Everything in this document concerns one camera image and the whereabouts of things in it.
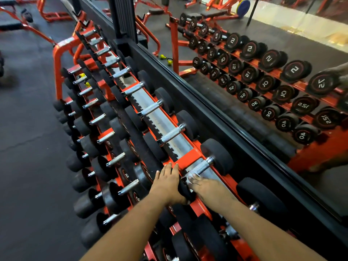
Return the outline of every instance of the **rubber gym floor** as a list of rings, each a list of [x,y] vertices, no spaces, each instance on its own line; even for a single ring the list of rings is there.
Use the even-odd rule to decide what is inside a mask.
[[[169,10],[178,17],[184,11],[184,1],[171,0]],[[71,36],[73,21],[47,23],[34,5],[25,6],[34,17],[39,30],[59,42]],[[59,0],[47,0],[47,11],[64,11]],[[187,12],[203,10],[192,7]],[[137,13],[147,7],[138,5]],[[7,20],[0,14],[0,20]],[[169,30],[164,27],[166,16],[150,17],[146,24],[161,41],[161,53],[171,55]],[[284,42],[291,46],[290,59],[301,58],[315,62],[313,72],[348,61],[343,52],[301,39],[286,38],[287,33],[272,26],[252,21],[245,29],[246,20],[225,21],[240,34],[282,49]],[[24,30],[0,34],[0,50],[5,58],[5,75],[0,78],[0,259],[18,260],[78,260],[85,249],[79,234],[85,220],[74,215],[72,204],[79,194],[70,186],[71,172],[65,160],[71,150],[67,135],[54,117],[52,101],[55,96],[52,46],[45,40]],[[149,44],[154,51],[154,44]],[[195,54],[180,49],[180,59],[193,59]],[[62,58],[62,65],[72,66],[69,55]],[[342,170],[319,181],[327,196],[343,203],[347,197]]]

